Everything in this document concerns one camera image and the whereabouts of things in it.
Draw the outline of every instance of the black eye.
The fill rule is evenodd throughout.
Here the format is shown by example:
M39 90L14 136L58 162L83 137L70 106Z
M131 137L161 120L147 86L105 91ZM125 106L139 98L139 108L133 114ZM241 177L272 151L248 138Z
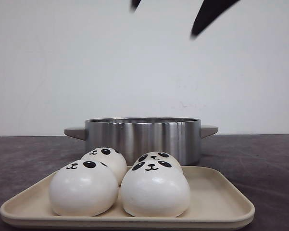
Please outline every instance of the black eye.
M140 158L139 158L139 162L142 162L142 161L144 161L145 160L145 158L146 157L148 157L148 155L147 154L145 154L145 155L143 155L143 156L141 156Z
M165 166L165 167L172 167L171 164L169 164L168 162L165 162L165 161L158 161L159 164L161 164L162 166Z
M135 166L132 168L132 170L135 171L135 170L141 168L143 165L144 165L144 162L141 162L141 163L135 165Z
M101 152L105 155L109 155L111 151L109 149L102 149Z
M105 165L103 162L101 162L101 164L102 164L102 165ZM106 165L105 165L105 166L106 166ZM106 166L106 167L108 167L108 166Z
M167 153L158 153L158 155L160 155L162 157L169 157L169 155Z
M94 168L96 166L96 164L93 161L85 161L83 162L83 165L88 168Z

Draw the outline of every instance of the white wall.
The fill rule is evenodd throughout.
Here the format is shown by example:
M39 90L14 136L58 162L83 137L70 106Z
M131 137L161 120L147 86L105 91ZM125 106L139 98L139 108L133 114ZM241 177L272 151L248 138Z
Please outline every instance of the white wall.
M190 40L201 3L0 0L0 136L124 116L289 133L289 0L241 0Z

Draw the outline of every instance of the tray rim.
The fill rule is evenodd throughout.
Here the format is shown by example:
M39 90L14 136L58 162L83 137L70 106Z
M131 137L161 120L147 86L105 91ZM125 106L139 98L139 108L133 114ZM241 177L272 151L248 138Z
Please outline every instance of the tray rim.
M5 207L8 205L8 203L14 199L17 199L21 194L25 193L26 191L29 191L31 188L35 187L37 184L40 184L41 182L45 181L47 178L54 175L57 171L54 171L53 173L49 174L48 176L44 177L43 179L39 180L35 184L31 185L29 188L21 191L20 193L16 194L9 200L5 201L1 207L0 207L0 214L1 218L3 220L26 220L26 221L91 221L91 222L126 222L126 221L133 221L133 222L167 222L167 223L173 223L173 222L180 222L180 223L237 223L242 221L253 220L254 213L255 213L255 207L253 203L242 193L240 192L221 172L218 170L215 170L213 168L209 167L199 167L199 166L182 166L182 168L202 168L206 171L211 171L214 174L218 174L222 178L224 178L226 181L229 182L230 187L235 190L241 197L244 198L244 200L248 203L250 206L250 211L240 217L234 218L234 219L194 219L194 218L157 218L157 217L87 217L87 216L54 216L54 217L34 217L34 218L28 218L28 217L22 217L18 215L14 215L12 213L9 213L5 210Z

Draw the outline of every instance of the metal pot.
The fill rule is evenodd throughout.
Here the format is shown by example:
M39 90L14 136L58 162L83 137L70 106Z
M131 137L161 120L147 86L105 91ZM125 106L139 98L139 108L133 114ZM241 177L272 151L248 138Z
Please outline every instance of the metal pot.
M84 128L67 128L64 133L86 141L87 152L96 147L117 149L128 165L152 151L169 153L188 165L200 159L201 138L217 131L191 118L108 118L86 120Z

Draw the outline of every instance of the beige tray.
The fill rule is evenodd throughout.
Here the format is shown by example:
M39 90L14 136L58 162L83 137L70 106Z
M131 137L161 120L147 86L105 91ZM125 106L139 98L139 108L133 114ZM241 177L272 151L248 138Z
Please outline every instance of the beige tray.
M253 204L220 172L183 167L191 188L190 208L177 218L132 217L118 201L96 217L60 217L52 212L48 186L54 173L6 201L3 221L21 228L97 230L237 230L253 220Z

